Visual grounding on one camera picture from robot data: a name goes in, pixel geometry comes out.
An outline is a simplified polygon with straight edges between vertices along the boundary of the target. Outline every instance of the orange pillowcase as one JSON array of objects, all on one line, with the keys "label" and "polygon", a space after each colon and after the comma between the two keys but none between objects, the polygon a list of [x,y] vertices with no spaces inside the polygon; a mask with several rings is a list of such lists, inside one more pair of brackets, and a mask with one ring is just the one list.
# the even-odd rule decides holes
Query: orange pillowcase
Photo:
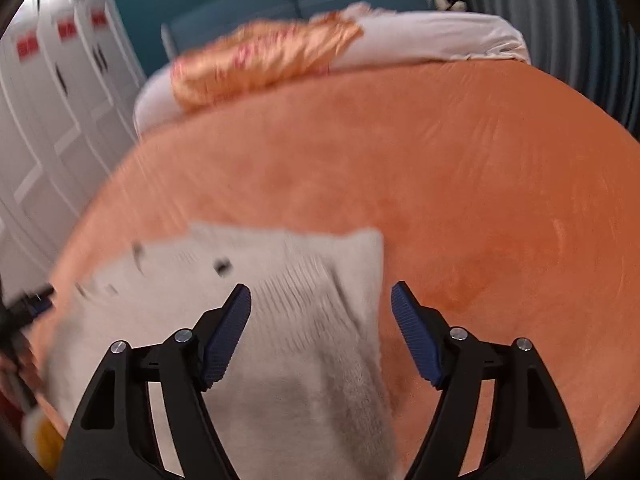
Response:
[{"label": "orange pillowcase", "polygon": [[280,81],[325,72],[362,35],[355,22],[337,16],[315,23],[251,22],[176,59],[172,90],[185,110],[194,111]]}]

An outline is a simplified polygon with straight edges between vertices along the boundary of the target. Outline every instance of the yellow object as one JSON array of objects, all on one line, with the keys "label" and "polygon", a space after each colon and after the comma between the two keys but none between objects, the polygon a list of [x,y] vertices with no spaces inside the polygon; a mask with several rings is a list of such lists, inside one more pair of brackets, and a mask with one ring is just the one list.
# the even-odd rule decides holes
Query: yellow object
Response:
[{"label": "yellow object", "polygon": [[33,438],[38,463],[52,478],[55,478],[60,456],[62,455],[62,447],[65,443],[64,439],[45,416],[42,417]]},{"label": "yellow object", "polygon": [[323,73],[363,35],[337,15],[315,23],[258,20],[201,49],[172,67],[175,99],[187,111],[301,75]]}]

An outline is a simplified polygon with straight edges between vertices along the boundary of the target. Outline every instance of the red label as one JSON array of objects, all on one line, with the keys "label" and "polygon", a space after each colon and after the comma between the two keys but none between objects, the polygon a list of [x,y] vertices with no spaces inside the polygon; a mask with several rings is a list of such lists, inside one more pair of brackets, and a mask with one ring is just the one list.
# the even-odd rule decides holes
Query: red label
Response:
[{"label": "red label", "polygon": [[107,14],[104,12],[104,10],[102,9],[92,10],[91,23],[94,26],[94,28],[107,27],[109,25],[109,22],[107,20]]},{"label": "red label", "polygon": [[60,40],[71,40],[72,38],[78,35],[78,28],[76,27],[76,22],[72,18],[67,18],[66,20],[60,20],[58,22],[58,35],[60,36]]},{"label": "red label", "polygon": [[20,36],[15,41],[15,47],[18,51],[18,58],[20,61],[23,59],[34,56],[40,51],[40,46],[38,45],[38,37],[36,36],[36,31],[31,30],[24,36]]}]

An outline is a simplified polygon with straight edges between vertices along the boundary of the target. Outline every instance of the orange blanket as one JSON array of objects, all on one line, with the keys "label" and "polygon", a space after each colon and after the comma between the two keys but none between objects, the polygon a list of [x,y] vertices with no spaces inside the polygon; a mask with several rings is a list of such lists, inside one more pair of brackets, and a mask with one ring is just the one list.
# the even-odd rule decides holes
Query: orange blanket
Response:
[{"label": "orange blanket", "polygon": [[[60,258],[57,309],[35,327],[34,350],[46,357],[74,281],[135,240],[181,234],[193,220],[375,226],[385,235],[382,367],[404,464],[438,393],[418,377],[392,318],[388,290],[400,279],[479,338],[530,337],[591,470],[640,400],[639,183],[632,137],[524,63],[295,82],[145,138]],[[478,431],[467,468],[481,447]]]}]

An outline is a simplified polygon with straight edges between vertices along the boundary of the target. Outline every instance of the white towel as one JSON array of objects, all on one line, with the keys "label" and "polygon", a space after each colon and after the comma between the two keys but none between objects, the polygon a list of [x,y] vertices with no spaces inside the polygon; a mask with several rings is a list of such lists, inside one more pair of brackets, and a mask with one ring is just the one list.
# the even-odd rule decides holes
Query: white towel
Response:
[{"label": "white towel", "polygon": [[[239,476],[391,478],[382,245],[373,230],[334,237],[198,224],[189,237],[137,246],[76,294],[50,359],[50,400],[70,421],[111,342],[157,344],[245,283],[252,314],[224,379],[204,394]],[[164,465],[179,474],[159,387],[151,397]]]}]

